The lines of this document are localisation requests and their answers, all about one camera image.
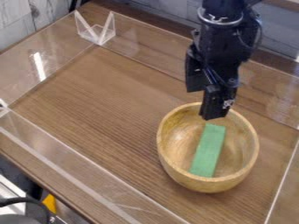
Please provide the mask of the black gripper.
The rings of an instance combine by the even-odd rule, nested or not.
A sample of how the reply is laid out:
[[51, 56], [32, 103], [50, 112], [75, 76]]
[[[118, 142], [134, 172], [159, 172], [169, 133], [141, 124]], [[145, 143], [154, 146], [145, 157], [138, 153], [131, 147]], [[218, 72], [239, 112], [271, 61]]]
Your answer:
[[201, 14], [186, 53], [187, 92], [203, 91], [201, 116], [209, 121], [226, 117], [235, 102], [239, 67], [247, 62], [262, 39], [258, 14], [215, 17]]

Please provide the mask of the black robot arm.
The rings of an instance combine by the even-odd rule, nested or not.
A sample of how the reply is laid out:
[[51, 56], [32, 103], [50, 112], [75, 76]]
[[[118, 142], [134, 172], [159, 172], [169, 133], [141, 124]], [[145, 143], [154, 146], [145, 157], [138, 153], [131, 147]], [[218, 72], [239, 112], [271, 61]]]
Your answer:
[[262, 24], [253, 6], [262, 0], [202, 0], [201, 28], [191, 32], [185, 79], [189, 92], [203, 92], [199, 115], [222, 118], [239, 88], [239, 67], [262, 39]]

